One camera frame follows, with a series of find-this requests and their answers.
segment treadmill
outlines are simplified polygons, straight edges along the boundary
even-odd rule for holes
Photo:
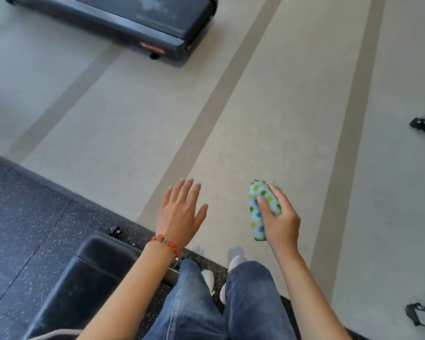
[[[5,0],[125,34],[157,59],[180,60],[201,40],[218,0]]]

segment white cable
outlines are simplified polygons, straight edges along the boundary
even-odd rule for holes
[[[58,329],[56,331],[52,331],[50,333],[43,334],[43,335],[37,336],[35,338],[27,339],[27,340],[46,340],[46,339],[50,339],[51,337],[57,336],[57,335],[77,336],[81,332],[82,332],[81,329]]]

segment red beaded bracelet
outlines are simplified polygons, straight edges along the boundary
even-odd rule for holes
[[[179,259],[179,251],[178,251],[178,249],[173,244],[173,242],[171,242],[170,240],[167,240],[164,235],[160,235],[159,234],[157,236],[153,236],[153,238],[150,240],[150,242],[151,241],[159,241],[159,242],[163,242],[163,243],[168,244],[168,246],[175,252],[176,257]]]

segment foot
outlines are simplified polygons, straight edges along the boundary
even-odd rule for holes
[[[204,270],[202,271],[202,275],[206,282],[206,285],[208,285],[209,293],[211,294],[211,296],[214,295],[214,274],[210,270]]]
[[[230,273],[230,271],[232,269],[234,269],[236,266],[238,266],[241,263],[246,262],[247,259],[245,257],[242,257],[241,255],[237,255],[233,258],[233,260],[230,262],[230,266],[228,266],[228,273]],[[220,301],[225,305],[225,286],[227,285],[227,283],[225,283],[221,290],[220,290]]]

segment red logo label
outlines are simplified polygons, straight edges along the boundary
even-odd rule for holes
[[[156,45],[145,43],[141,40],[139,40],[139,44],[149,51],[153,51],[154,53],[157,53],[159,55],[165,55],[165,50],[161,47],[157,47]]]

